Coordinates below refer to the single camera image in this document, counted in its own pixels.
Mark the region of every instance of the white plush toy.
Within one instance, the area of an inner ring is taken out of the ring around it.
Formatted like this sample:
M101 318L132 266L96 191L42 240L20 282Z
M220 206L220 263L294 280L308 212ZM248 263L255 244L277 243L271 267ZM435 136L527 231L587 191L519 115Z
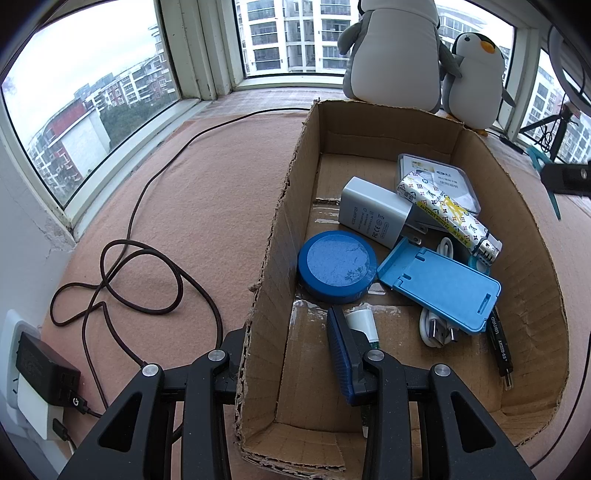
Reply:
M360 22L341 33L341 55L351 47L343 91L348 98L380 105L440 107L439 61L461 76L437 28L433 0L361 0Z
M467 127L486 136L497 115L501 99L515 106L503 87L505 60L500 48L485 35L463 33L452 53L462 77L446 74L443 79L443 109Z

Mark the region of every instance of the black power adapter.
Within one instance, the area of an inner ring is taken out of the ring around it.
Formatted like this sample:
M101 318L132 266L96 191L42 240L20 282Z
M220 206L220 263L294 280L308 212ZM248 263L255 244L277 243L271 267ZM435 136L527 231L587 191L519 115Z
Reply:
M18 345L17 370L49 405L72 406L80 370L49 345L25 332Z

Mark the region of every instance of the orange beak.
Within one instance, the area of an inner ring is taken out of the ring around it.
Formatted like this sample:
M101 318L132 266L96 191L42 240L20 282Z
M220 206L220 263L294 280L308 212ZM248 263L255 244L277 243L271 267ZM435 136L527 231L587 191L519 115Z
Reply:
M487 41L482 40L480 42L480 46L487 53L494 53L495 52L495 47L491 43L488 43Z

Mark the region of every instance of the cardboard box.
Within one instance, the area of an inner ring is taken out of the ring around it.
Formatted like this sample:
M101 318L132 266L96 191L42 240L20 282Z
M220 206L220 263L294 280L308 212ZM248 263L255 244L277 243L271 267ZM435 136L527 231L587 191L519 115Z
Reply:
M338 224L338 200L352 176L391 189L401 153L464 170L480 201L479 219L503 242L492 276L502 284L497 307L515 388L503 390L485 336L462 335L455 345L428 348L418 332L420 306L378 283L344 309L369 306L381 348L403 364L449 364L515 445L552 419L567 379L566 318L553 263L511 179L461 124L413 109L320 102L310 111L287 172L246 322L236 397L236 432L246 460L304 478L361 478L359 409L340 395L327 346L327 306L298 287L297 254L311 236L346 229ZM430 232L424 245L435 248L441 235ZM368 242L382 261L388 249ZM411 424L414 473L420 476L414 405Z

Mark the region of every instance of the black marker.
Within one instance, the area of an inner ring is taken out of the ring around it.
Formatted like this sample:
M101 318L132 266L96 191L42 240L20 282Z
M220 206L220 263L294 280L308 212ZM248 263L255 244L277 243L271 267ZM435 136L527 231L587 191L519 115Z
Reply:
M495 354L496 366L499 367L499 375L505 377L505 390L513 388L513 363L511 362L511 353L509 345L496 307L492 309L491 315L486 321L486 335L492 343L492 349Z

